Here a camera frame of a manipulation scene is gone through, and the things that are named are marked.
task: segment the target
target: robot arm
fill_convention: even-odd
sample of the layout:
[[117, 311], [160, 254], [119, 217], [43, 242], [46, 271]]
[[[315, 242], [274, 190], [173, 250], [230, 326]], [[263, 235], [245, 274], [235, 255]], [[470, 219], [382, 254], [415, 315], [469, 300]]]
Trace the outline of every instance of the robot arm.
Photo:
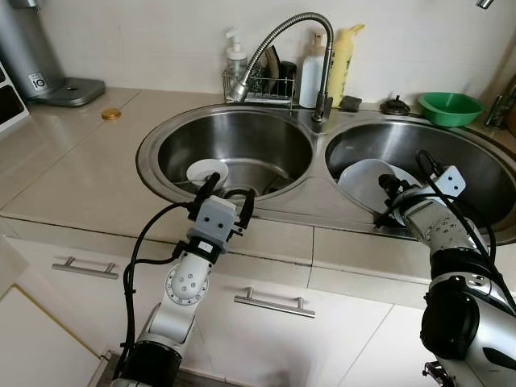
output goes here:
[[181, 261], [164, 281], [161, 303], [152, 310], [139, 338], [123, 361], [120, 377], [111, 387], [170, 387], [195, 325], [195, 312], [208, 291], [208, 275], [233, 234], [242, 235], [254, 206], [250, 190], [240, 212], [227, 200], [211, 196], [211, 178], [189, 207], [195, 221]]
[[[443, 387], [515, 386], [516, 310], [502, 290], [503, 280], [450, 208], [440, 198], [424, 197], [436, 194], [430, 186], [407, 187], [390, 175], [380, 180], [397, 208], [395, 218], [431, 250], [421, 340], [437, 361], [425, 364], [423, 375]], [[453, 196], [465, 188], [455, 167], [432, 180]], [[475, 225], [466, 221], [481, 241]]]

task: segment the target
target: stainless steel sink basin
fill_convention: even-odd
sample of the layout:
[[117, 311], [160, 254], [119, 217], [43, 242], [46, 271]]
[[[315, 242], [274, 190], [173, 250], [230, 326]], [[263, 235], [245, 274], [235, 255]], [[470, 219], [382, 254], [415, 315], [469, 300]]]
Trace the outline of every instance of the stainless steel sink basin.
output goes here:
[[222, 159], [230, 176], [217, 194], [239, 204], [241, 189], [255, 189], [258, 218], [410, 238], [402, 227], [376, 228], [376, 215], [347, 198], [335, 180], [365, 158], [421, 178], [414, 156], [425, 148], [459, 168], [468, 185], [464, 196], [493, 224], [498, 243], [516, 242], [515, 154], [469, 129], [439, 129], [425, 119], [333, 111], [328, 123], [317, 124], [310, 114], [234, 105], [185, 112], [144, 139], [140, 177], [162, 198], [189, 201], [195, 187], [184, 183], [188, 166]]
[[[471, 138], [472, 135], [467, 132], [458, 135], [422, 123], [370, 123], [337, 135], [328, 144], [326, 161], [335, 179], [347, 166], [359, 160], [374, 158], [405, 169], [424, 181], [414, 155], [417, 150], [425, 149], [442, 164], [455, 165], [460, 170], [467, 183], [461, 197], [474, 203], [489, 223], [500, 223], [498, 227], [503, 227], [504, 223], [514, 223], [514, 161], [509, 158], [503, 160], [503, 152], [488, 144], [481, 147], [480, 139], [475, 139], [474, 143]], [[463, 211], [480, 224], [475, 214], [467, 208], [463, 208]]]
[[217, 194], [241, 198], [254, 189], [258, 199], [280, 194], [308, 169], [309, 137], [292, 119], [265, 110], [208, 106], [180, 114], [159, 125], [142, 142], [139, 174], [162, 198], [195, 194], [186, 169], [195, 161], [219, 159], [228, 177]]

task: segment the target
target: tiled wall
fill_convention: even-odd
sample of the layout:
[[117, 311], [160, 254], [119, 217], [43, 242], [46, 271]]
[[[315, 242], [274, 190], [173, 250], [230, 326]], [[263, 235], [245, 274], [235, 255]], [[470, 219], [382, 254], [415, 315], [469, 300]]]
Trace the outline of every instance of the tiled wall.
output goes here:
[[[113, 86], [220, 92], [225, 29], [241, 28], [250, 55], [284, 19], [313, 10], [335, 30], [366, 24], [348, 94], [377, 102], [447, 90], [489, 100], [489, 85], [514, 44], [516, 2], [495, 0], [488, 10], [475, 2], [45, 0], [41, 15], [67, 74]], [[281, 59], [303, 57], [311, 27], [317, 24], [299, 24], [277, 40]]]

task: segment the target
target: wire dish rack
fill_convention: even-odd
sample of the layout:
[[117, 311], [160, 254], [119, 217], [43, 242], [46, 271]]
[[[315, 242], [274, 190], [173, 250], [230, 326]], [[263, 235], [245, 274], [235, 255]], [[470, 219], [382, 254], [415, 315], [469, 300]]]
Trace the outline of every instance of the wire dish rack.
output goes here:
[[[226, 100], [226, 96], [236, 82], [237, 77], [224, 70], [222, 78], [224, 100]], [[249, 77], [249, 91], [245, 102], [283, 105], [292, 109], [295, 83], [295, 78]]]

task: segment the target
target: white dish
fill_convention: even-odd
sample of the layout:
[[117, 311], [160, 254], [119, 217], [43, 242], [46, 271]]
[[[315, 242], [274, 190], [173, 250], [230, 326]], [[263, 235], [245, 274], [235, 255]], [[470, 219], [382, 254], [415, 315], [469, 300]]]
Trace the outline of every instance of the white dish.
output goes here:
[[380, 187], [378, 177], [393, 174], [410, 185], [420, 185], [408, 172], [383, 160], [365, 159], [350, 165], [340, 175], [340, 189], [356, 204], [366, 210], [383, 214], [388, 210], [385, 200], [387, 193]]
[[214, 188], [216, 191], [222, 188], [227, 179], [227, 174], [229, 173], [229, 168], [226, 163], [221, 160], [203, 159], [196, 161], [186, 169], [186, 178], [191, 181], [193, 185], [200, 188], [205, 183], [205, 180], [215, 172], [220, 175], [220, 179]]

